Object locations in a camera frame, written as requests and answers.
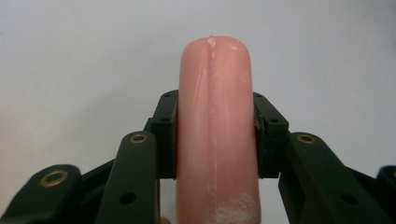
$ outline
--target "pink cylindrical object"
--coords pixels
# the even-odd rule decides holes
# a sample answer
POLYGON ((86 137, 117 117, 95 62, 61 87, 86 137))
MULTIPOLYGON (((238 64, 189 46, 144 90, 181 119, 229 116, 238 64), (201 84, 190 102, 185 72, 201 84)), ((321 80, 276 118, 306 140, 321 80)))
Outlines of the pink cylindrical object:
POLYGON ((178 99, 178 223, 261 223, 245 45, 226 36, 191 42, 181 58, 178 99))

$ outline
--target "gray backdrop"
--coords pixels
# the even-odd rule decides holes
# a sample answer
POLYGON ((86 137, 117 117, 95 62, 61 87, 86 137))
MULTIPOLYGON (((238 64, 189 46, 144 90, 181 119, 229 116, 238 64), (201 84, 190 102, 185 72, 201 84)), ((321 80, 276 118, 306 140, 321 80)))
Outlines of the gray backdrop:
MULTIPOLYGON (((396 1, 1 1, 0 212, 35 172, 82 173, 115 157, 162 93, 177 89, 193 39, 231 35, 254 91, 292 132, 322 137, 375 176, 396 164, 396 1)), ((261 180, 262 223, 287 223, 277 180, 261 180)), ((175 220, 175 183, 162 214, 175 220)))

